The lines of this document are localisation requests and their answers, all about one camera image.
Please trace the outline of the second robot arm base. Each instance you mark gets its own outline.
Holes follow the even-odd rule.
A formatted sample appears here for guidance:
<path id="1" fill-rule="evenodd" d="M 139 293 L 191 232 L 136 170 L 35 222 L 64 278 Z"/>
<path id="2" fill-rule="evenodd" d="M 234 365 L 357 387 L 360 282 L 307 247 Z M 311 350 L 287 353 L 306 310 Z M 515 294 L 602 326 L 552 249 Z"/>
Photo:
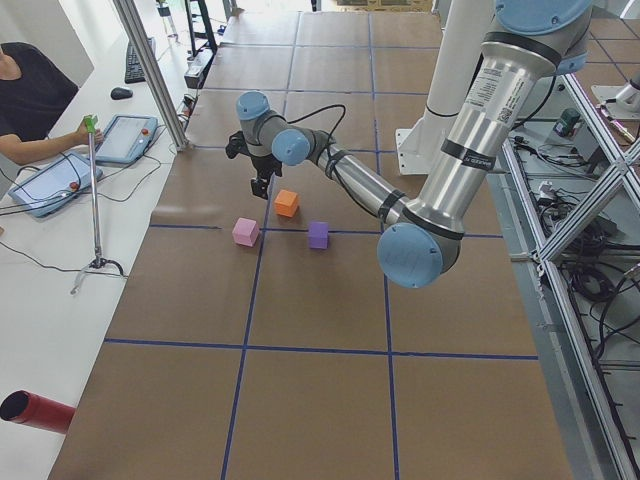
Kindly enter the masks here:
<path id="1" fill-rule="evenodd" d="M 593 85 L 591 91 L 605 113 L 616 120 L 639 120 L 639 72 L 624 85 Z"/>

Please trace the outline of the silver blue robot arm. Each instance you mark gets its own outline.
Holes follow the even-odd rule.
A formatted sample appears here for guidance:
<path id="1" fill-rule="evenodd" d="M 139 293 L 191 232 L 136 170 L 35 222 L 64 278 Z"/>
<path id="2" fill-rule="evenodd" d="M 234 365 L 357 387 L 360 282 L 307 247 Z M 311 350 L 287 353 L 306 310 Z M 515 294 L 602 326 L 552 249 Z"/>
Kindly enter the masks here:
<path id="1" fill-rule="evenodd" d="M 423 116 L 397 143 L 400 169 L 422 174 L 414 198 L 396 189 L 322 130 L 298 126 L 259 91 L 236 103 L 240 128 L 226 148 L 249 157 L 256 196 L 284 166 L 310 161 L 386 225 L 377 246 L 384 274 L 406 288 L 434 282 L 456 262 L 463 219 L 536 83 L 586 61 L 588 1 L 455 1 L 448 11 Z"/>

